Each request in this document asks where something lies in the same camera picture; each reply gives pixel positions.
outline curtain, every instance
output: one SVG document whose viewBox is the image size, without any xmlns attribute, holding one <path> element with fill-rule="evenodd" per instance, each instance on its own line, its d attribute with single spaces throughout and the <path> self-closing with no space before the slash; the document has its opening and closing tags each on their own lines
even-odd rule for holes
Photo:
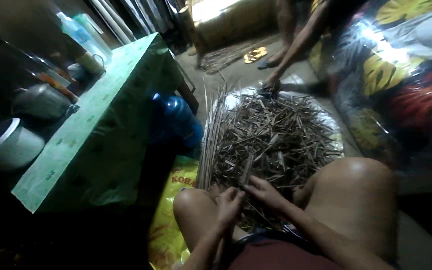
<svg viewBox="0 0 432 270">
<path fill-rule="evenodd" d="M 136 40 L 132 31 L 107 0 L 91 0 L 91 3 L 121 44 L 129 44 Z"/>
</svg>

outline green tablecloth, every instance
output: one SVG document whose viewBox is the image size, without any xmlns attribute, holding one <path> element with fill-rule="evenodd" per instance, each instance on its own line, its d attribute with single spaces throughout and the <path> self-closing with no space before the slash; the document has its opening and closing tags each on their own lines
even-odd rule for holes
<svg viewBox="0 0 432 270">
<path fill-rule="evenodd" d="M 86 93 L 12 194 L 32 213 L 81 210 L 137 197 L 154 93 L 183 77 L 159 34 L 113 51 L 107 73 Z"/>
</svg>

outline pile of dried strips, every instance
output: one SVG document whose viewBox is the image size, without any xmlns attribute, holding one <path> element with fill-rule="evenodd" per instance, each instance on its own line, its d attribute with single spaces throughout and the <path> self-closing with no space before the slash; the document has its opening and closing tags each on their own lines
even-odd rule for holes
<svg viewBox="0 0 432 270">
<path fill-rule="evenodd" d="M 241 187 L 250 175 L 268 180 L 282 194 L 303 185 L 321 167 L 340 155 L 332 150 L 333 131 L 322 124 L 308 97 L 265 99 L 242 95 L 236 108 L 224 109 L 222 91 L 209 114 L 201 154 L 198 187 L 212 182 Z M 248 200 L 240 226 L 279 228 L 257 202 Z"/>
</svg>

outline slipper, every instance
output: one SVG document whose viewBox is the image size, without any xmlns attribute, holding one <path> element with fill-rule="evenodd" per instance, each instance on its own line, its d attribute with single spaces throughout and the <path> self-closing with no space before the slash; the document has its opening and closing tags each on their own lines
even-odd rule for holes
<svg viewBox="0 0 432 270">
<path fill-rule="evenodd" d="M 266 51 L 266 47 L 259 47 L 254 49 L 247 54 L 244 55 L 244 63 L 250 64 L 258 61 L 261 57 L 265 56 L 268 52 Z"/>
<path fill-rule="evenodd" d="M 264 59 L 264 61 L 260 62 L 260 63 L 258 64 L 258 69 L 259 69 L 259 70 L 262 70 L 262 69 L 267 69 L 267 68 L 275 68 L 275 67 L 279 66 L 279 63 L 275 63 L 275 62 L 270 62 L 270 61 L 269 61 L 269 59 L 270 59 L 271 57 L 269 57 L 269 58 L 267 58 L 267 59 Z"/>
</svg>

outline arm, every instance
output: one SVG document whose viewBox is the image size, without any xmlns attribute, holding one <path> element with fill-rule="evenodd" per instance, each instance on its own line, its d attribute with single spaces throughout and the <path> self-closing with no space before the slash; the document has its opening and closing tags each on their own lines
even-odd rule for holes
<svg viewBox="0 0 432 270">
<path fill-rule="evenodd" d="M 309 17 L 301 32 L 294 38 L 278 67 L 269 75 L 267 85 L 274 85 L 284 72 L 296 61 L 302 52 L 313 47 L 324 32 L 328 14 L 328 1 L 319 4 Z"/>
<path fill-rule="evenodd" d="M 378 256 L 293 205 L 268 181 L 251 176 L 251 183 L 253 186 L 244 186 L 246 191 L 301 229 L 327 257 L 341 267 L 350 270 L 394 270 Z"/>
<path fill-rule="evenodd" d="M 225 233 L 239 216 L 245 193 L 235 187 L 228 188 L 219 196 L 219 210 L 216 223 L 201 237 L 180 270 L 210 270 L 215 260 L 216 251 Z"/>
</svg>

